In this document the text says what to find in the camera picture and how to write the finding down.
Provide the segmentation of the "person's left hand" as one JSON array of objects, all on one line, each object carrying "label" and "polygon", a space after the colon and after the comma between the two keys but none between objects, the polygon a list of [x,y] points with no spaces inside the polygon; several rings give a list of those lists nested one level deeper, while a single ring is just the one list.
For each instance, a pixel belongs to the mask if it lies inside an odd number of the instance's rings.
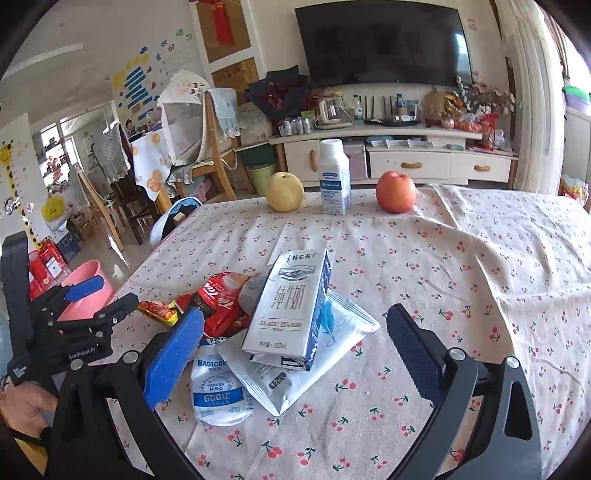
[{"label": "person's left hand", "polygon": [[39,438],[49,427],[42,412],[54,413],[58,399],[34,382],[18,386],[8,381],[1,389],[1,415],[7,425],[30,437]]}]

